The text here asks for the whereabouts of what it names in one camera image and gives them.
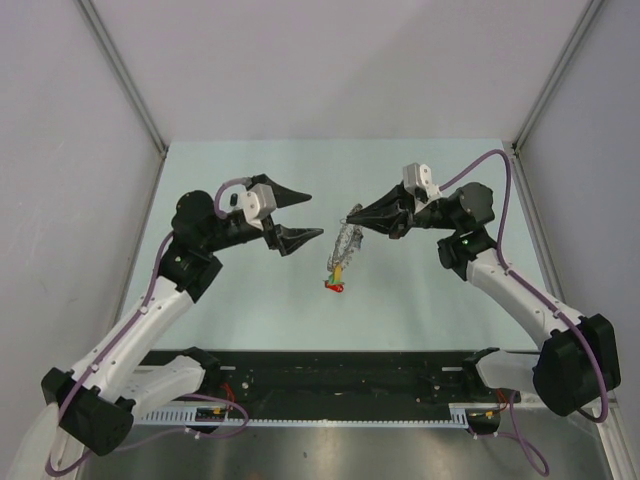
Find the silver disc keyring with keys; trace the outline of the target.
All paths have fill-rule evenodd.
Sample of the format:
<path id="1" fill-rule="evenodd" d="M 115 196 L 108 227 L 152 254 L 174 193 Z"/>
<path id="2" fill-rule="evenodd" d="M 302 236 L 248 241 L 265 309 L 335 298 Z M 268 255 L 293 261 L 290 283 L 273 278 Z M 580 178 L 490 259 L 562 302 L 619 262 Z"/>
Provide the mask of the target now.
<path id="1" fill-rule="evenodd" d="M 347 215 L 340 220 L 340 229 L 326 264 L 327 271 L 329 272 L 326 280 L 334 283 L 344 283 L 342 279 L 343 272 L 349 265 L 353 255 L 361 249 L 364 238 L 362 227 L 346 223 L 346 217 L 361 208 L 363 208 L 363 206 L 360 203 L 356 203 Z"/>

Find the key with red tag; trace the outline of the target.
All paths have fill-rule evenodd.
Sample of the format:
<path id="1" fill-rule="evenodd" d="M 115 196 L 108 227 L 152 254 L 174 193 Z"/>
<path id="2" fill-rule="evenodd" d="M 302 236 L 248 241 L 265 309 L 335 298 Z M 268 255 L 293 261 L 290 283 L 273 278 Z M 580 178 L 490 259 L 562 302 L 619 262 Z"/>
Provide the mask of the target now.
<path id="1" fill-rule="evenodd" d="M 344 283 L 343 282 L 331 282 L 329 280 L 324 281 L 324 287 L 329 289 L 335 293 L 342 293 L 344 291 Z"/>

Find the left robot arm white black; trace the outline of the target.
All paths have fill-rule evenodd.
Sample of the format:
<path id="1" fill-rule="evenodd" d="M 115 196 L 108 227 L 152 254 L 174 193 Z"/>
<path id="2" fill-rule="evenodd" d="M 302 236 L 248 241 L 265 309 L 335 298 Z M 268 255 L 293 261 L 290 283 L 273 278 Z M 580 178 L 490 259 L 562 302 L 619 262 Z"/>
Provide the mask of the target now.
<path id="1" fill-rule="evenodd" d="M 289 229 L 272 219 L 275 210 L 310 201 L 267 175 L 223 185 L 243 187 L 233 209 L 220 207 L 220 193 L 202 190 L 180 197 L 171 230 L 155 256 L 147 290 L 133 309 L 70 370 L 51 369 L 41 387 L 59 407 L 62 430 L 89 452 L 105 456 L 128 436 L 135 419 L 175 399 L 207 400 L 221 387 L 221 363 L 191 347 L 169 364 L 135 379 L 134 371 L 165 331 L 211 286 L 222 269 L 217 252 L 264 240 L 281 256 L 321 235 L 319 228 Z"/>

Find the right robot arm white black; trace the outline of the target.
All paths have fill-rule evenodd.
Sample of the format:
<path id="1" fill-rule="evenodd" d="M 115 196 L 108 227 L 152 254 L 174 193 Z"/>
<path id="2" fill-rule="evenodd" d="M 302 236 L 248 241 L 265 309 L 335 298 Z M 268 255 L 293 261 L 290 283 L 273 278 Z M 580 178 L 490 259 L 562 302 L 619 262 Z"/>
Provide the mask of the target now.
<path id="1" fill-rule="evenodd" d="M 527 281 L 486 230 L 494 217 L 492 190 L 472 182 L 434 199 L 397 185 L 346 221 L 391 239 L 413 228 L 450 231 L 437 243 L 441 265 L 488 295 L 535 343 L 536 354 L 497 348 L 476 353 L 461 376 L 469 399 L 484 401 L 496 389 L 528 392 L 562 417 L 600 400 L 595 420 L 604 421 L 608 394 L 621 381 L 611 322 L 600 314 L 587 317 Z"/>

